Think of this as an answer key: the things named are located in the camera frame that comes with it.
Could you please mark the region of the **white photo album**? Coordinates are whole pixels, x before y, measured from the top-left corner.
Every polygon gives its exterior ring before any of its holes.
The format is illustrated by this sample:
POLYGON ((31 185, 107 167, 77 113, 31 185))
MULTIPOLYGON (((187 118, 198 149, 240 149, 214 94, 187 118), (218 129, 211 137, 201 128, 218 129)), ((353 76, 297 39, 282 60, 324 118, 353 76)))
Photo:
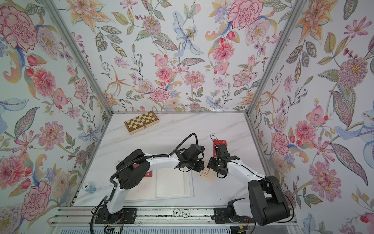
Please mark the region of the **white photo album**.
POLYGON ((130 189, 125 202, 179 199, 194 196, 192 175, 178 169, 159 169, 130 189))

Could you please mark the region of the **red card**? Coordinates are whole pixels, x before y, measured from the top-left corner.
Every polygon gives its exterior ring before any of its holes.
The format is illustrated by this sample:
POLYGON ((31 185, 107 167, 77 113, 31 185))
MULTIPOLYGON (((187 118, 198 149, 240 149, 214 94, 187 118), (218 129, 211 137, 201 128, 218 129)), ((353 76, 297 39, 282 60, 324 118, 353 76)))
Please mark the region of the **red card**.
POLYGON ((216 147, 220 146, 220 145, 224 145, 225 147, 227 147, 227 141, 226 140, 217 140, 217 139, 213 140, 213 148, 214 149, 216 149, 216 147))
POLYGON ((135 177, 137 178, 152 177, 153 172, 150 168, 151 166, 148 162, 136 164, 133 170, 135 177))

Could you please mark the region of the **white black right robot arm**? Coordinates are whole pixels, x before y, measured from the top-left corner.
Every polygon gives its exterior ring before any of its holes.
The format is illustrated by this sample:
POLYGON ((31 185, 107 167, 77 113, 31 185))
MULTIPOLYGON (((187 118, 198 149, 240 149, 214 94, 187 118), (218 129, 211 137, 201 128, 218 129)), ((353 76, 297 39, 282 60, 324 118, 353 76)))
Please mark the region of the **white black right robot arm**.
POLYGON ((220 179, 228 175, 247 186, 248 198, 228 202, 227 217, 234 223, 240 219, 252 219, 260 226, 271 223, 287 223, 293 219, 292 202, 280 188, 274 176, 264 176, 245 165, 239 157, 232 156, 225 144, 214 146, 216 156, 210 158, 207 167, 216 172, 220 179))

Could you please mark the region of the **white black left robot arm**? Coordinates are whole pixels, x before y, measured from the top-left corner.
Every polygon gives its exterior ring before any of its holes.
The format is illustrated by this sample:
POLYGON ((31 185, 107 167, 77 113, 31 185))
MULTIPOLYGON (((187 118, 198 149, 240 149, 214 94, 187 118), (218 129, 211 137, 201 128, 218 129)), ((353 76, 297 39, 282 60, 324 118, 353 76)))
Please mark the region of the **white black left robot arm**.
POLYGON ((137 186, 149 171, 159 169, 187 168, 200 172, 204 169, 205 148, 192 144, 188 149, 173 150, 169 154, 145 154, 138 149, 122 160, 116 167, 116 172, 110 177, 110 183, 114 186, 108 198, 103 200, 102 214, 100 218, 109 221, 119 216, 123 203, 130 189, 137 186))

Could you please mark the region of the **beige card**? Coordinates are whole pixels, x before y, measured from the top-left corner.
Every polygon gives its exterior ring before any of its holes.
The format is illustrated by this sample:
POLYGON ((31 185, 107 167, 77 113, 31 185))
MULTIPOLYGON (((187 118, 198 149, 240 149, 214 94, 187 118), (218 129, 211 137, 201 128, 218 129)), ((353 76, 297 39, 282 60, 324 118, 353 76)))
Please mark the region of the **beige card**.
POLYGON ((212 169, 209 169, 207 166, 208 161, 204 162, 204 169, 200 172, 199 178, 206 182, 213 183, 217 177, 217 173, 212 169))

